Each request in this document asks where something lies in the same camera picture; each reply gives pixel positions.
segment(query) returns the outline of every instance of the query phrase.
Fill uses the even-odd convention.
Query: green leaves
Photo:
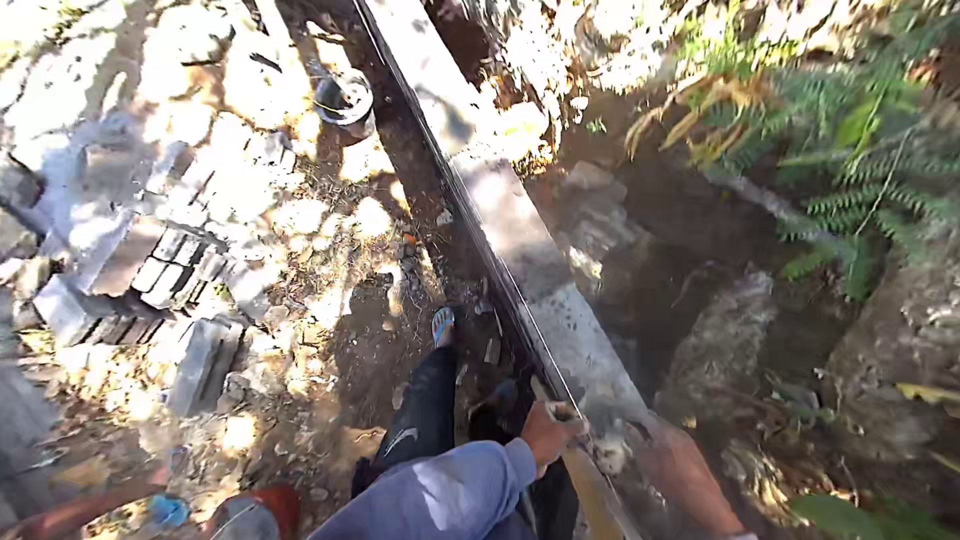
[[[926,512],[892,499],[868,512],[831,495],[804,495],[790,507],[837,540],[958,540]]]
[[[831,495],[804,495],[790,502],[793,511],[838,540],[884,540],[873,517]]]

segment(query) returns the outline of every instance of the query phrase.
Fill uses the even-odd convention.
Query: dead leaf
[[[102,455],[95,455],[90,459],[64,469],[51,477],[51,480],[62,483],[72,483],[78,487],[101,485],[110,476],[107,459]]]
[[[908,400],[919,397],[931,405],[936,405],[943,400],[960,403],[960,392],[956,390],[947,390],[936,386],[926,386],[924,384],[913,384],[910,382],[898,382],[896,387]]]

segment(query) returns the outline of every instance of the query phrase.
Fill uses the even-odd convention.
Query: foot
[[[433,315],[433,344],[440,349],[453,345],[453,309],[441,307]]]

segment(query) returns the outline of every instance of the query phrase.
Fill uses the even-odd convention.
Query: leg
[[[380,443],[373,467],[387,469],[453,448],[453,396],[457,357],[450,347],[430,353],[417,366],[403,405]]]

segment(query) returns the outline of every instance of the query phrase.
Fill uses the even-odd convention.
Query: blue cloth
[[[326,520],[309,540],[530,539],[515,512],[520,491],[537,477],[526,441],[477,441],[384,473]]]

